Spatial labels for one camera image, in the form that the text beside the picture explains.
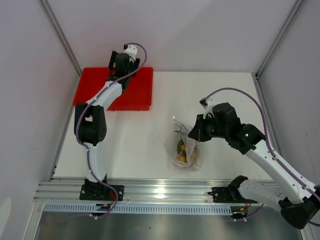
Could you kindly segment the clear pink-dotted zip bag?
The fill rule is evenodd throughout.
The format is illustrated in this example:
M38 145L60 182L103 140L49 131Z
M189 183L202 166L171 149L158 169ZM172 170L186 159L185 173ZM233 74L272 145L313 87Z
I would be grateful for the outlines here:
M180 170L195 171L201 167L198 142L188 135L192 127L172 116L172 127L164 141L164 149L172 164Z

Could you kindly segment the yellow longan bunch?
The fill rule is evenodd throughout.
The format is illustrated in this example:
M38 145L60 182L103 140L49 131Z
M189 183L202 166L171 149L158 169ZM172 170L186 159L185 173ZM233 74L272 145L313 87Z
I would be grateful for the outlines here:
M191 142L187 145L187 139L179 136L175 154L177 162L182 164L183 167L190 167L197 163L199 157L200 150L198 146L196 144L193 146Z

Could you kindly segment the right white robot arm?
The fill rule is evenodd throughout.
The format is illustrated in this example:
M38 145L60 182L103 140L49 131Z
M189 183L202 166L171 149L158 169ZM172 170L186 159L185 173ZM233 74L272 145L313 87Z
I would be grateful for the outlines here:
M198 142L224 139L228 145L258 164L279 186L278 190L239 175L228 185L234 202L253 200L280 212L302 230L320 210L320 187L309 181L270 145L267 135L252 124L241 123L228 102L210 105L203 99L204 113L196 117L188 137Z

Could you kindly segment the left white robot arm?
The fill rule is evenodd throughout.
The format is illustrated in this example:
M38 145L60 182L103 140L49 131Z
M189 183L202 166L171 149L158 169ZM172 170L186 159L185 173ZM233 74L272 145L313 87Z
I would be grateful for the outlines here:
M131 76L139 69L138 48L126 46L124 52L113 51L108 69L110 75L102 89L87 102L77 103L74 114L74 134L86 153L88 174L85 185L97 200L108 196L107 173L102 161L101 146L107 135L105 111L128 88Z

